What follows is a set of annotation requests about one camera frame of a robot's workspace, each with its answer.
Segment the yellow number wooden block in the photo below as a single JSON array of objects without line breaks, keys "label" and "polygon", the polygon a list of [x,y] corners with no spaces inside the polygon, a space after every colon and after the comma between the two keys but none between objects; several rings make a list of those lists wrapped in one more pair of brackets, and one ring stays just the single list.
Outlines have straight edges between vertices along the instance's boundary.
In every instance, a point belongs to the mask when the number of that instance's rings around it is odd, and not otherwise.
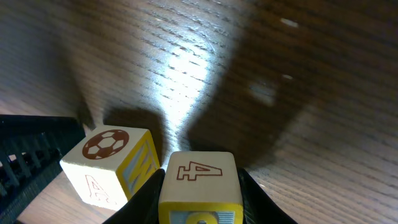
[{"label": "yellow number wooden block", "polygon": [[243,218],[243,196],[232,153],[171,154],[159,197],[160,223],[242,224]]}]

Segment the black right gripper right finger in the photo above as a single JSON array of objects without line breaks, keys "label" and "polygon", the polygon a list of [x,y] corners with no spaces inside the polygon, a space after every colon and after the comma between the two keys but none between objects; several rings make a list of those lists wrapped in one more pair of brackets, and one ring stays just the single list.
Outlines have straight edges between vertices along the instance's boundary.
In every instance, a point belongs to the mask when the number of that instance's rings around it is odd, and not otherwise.
[{"label": "black right gripper right finger", "polygon": [[261,189],[243,168],[237,168],[244,207],[244,224],[297,224]]}]

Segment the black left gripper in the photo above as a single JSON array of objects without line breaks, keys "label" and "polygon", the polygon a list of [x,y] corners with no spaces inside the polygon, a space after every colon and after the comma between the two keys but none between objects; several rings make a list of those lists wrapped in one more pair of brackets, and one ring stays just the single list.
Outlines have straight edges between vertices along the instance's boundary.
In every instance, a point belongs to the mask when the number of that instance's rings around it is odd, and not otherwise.
[{"label": "black left gripper", "polygon": [[84,137],[75,118],[1,115],[1,223],[17,220]]}]

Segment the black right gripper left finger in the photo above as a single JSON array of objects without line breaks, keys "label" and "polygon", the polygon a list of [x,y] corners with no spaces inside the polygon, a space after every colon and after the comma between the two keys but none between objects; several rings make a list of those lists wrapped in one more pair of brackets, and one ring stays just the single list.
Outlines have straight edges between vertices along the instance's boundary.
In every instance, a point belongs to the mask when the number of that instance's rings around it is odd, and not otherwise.
[{"label": "black right gripper left finger", "polygon": [[165,177],[156,170],[132,198],[103,224],[159,224],[159,197]]}]

